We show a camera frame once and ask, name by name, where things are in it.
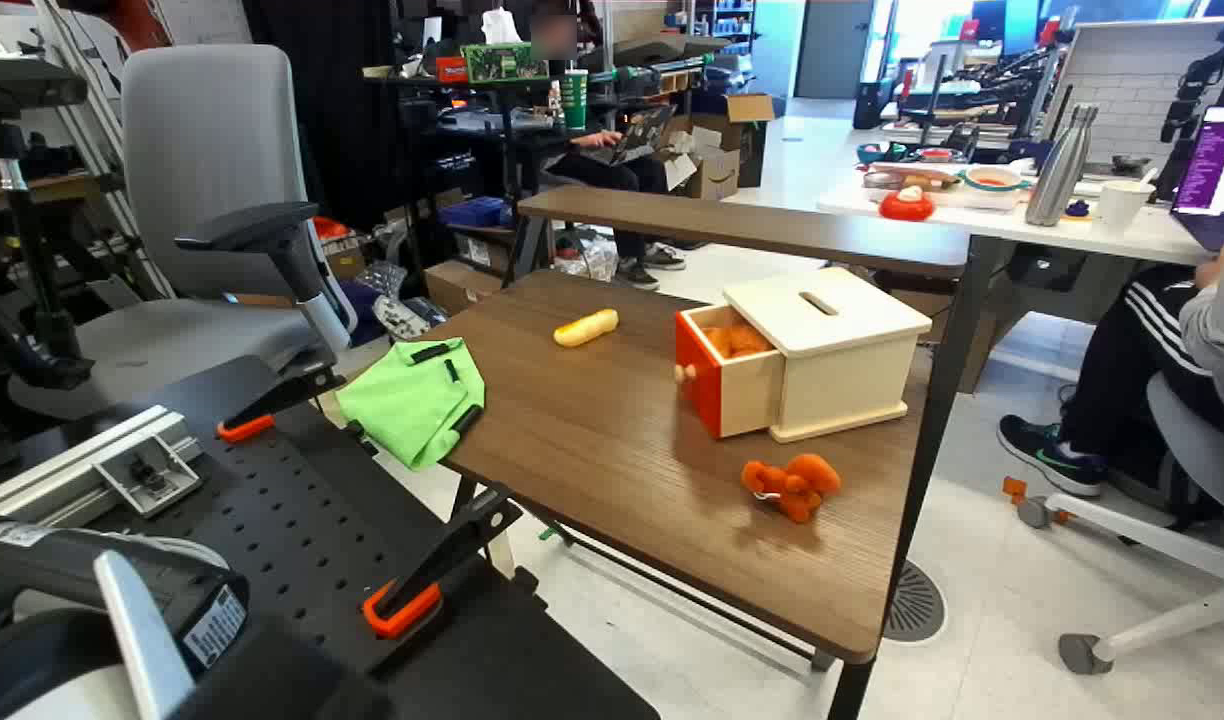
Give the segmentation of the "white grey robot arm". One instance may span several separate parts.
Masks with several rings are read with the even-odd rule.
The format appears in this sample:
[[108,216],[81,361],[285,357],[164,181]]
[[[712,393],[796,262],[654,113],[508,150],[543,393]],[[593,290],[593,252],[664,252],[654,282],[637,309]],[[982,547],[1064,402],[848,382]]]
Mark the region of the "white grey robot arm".
[[135,720],[394,720],[386,691],[264,613],[217,551],[0,522],[0,720],[117,671]]

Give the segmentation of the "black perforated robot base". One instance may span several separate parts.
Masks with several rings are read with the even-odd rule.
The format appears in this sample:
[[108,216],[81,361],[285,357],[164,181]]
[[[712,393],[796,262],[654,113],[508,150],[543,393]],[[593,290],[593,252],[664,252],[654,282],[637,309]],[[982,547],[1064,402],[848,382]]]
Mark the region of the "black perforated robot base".
[[217,424],[267,383],[261,361],[226,361],[110,410],[110,422],[152,406],[181,414],[198,445],[202,489],[143,534],[217,547],[249,582],[250,613],[371,681],[394,720],[654,720],[547,617],[531,575],[504,582],[484,558],[449,571],[449,599],[407,641],[375,641],[363,597],[407,582],[445,540],[445,522],[308,402],[271,434],[223,445]]

